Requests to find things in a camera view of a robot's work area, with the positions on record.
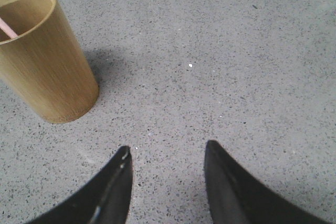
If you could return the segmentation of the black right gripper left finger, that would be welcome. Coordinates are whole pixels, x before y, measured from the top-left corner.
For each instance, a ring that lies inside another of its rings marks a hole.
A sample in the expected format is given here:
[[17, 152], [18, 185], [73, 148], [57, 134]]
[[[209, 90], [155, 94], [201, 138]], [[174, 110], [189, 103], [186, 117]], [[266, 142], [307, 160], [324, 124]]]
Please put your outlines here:
[[132, 183], [130, 148], [122, 146], [80, 190], [29, 223], [126, 223]]

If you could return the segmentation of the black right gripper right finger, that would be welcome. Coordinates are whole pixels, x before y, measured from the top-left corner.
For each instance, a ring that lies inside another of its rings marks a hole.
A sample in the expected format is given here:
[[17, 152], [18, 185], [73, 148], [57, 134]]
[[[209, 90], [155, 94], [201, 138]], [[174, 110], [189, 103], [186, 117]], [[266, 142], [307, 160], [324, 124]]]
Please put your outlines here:
[[324, 223], [266, 187], [215, 140], [206, 143], [204, 172], [213, 223]]

